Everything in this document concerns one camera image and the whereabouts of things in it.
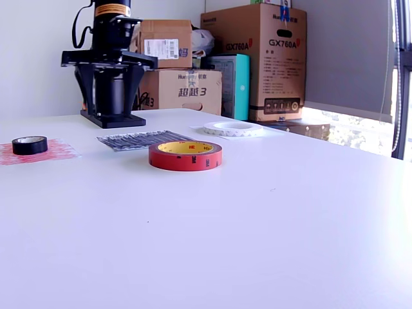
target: white wall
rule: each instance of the white wall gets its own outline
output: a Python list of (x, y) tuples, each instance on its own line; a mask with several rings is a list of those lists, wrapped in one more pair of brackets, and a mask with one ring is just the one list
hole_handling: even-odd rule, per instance
[[(132, 16), (143, 19), (191, 19), (195, 26), (205, 0), (132, 0)], [(78, 114), (82, 95), (74, 68), (61, 68), (61, 53), (72, 50), (71, 26), (89, 0), (7, 1), (0, 18), (0, 120)], [(78, 40), (93, 22), (93, 9), (82, 11)], [(84, 45), (90, 47), (91, 35)]]
[(206, 0), (206, 12), (234, 8), (235, 6), (249, 5), (250, 0)]

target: tape roll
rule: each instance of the tape roll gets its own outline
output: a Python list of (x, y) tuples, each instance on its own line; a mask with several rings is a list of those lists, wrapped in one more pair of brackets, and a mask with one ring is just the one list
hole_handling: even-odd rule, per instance
[(219, 136), (262, 136), (265, 129), (258, 124), (249, 124), (248, 122), (211, 122), (205, 124), (203, 130), (207, 134)]
[(27, 136), (12, 140), (13, 153), (30, 156), (47, 151), (47, 138), (44, 136)]
[(194, 172), (221, 165), (221, 146), (208, 142), (181, 141), (151, 145), (149, 163), (168, 171)]

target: teal box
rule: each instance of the teal box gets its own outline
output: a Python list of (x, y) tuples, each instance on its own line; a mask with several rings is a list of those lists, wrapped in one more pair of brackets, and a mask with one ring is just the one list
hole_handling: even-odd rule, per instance
[(217, 55), (206, 57), (205, 67), (222, 72), (221, 115), (248, 120), (250, 57), (247, 55)]

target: barcode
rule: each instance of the barcode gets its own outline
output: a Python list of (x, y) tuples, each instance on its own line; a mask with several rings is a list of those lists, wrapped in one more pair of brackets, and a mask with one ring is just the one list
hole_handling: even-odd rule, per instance
[(172, 58), (177, 58), (177, 55), (174, 53), (174, 41), (170, 41), (170, 56)]

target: yellow tape liner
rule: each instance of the yellow tape liner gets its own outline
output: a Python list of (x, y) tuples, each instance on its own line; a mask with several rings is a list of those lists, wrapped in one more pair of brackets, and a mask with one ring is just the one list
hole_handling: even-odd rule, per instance
[(103, 14), (121, 14), (130, 17), (130, 7), (115, 3), (100, 5), (96, 8), (95, 17)]
[(213, 150), (213, 146), (199, 142), (169, 142), (158, 146), (165, 153), (189, 155), (193, 153), (207, 153)]

